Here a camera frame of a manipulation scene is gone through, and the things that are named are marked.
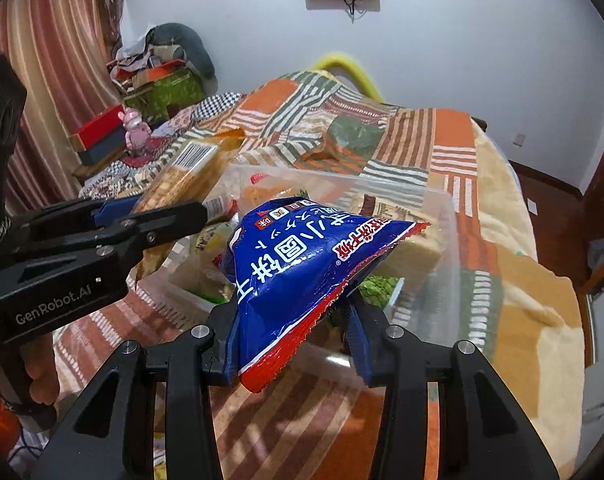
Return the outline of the left human hand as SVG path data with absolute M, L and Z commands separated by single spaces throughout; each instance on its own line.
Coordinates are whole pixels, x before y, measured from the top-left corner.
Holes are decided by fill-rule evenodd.
M 36 403 L 52 405 L 56 402 L 60 385 L 56 369 L 52 334 L 33 339 L 21 347 L 24 369 L 31 377 L 30 396 Z

